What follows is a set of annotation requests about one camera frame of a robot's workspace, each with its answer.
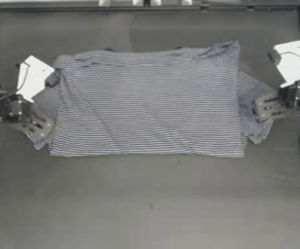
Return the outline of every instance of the striped shirt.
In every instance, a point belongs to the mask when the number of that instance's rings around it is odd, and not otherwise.
[[[237,42],[157,53],[61,55],[61,82],[34,98],[55,119],[54,156],[201,154],[242,157],[273,121],[258,123],[253,100],[273,91],[238,70]]]

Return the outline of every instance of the gray work surface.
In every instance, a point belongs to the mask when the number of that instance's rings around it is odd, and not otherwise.
[[[272,86],[266,53],[300,39],[296,12],[0,13],[0,81],[33,54],[144,52],[237,39],[242,68]],[[300,114],[241,160],[65,159],[0,125],[0,249],[300,248]]]

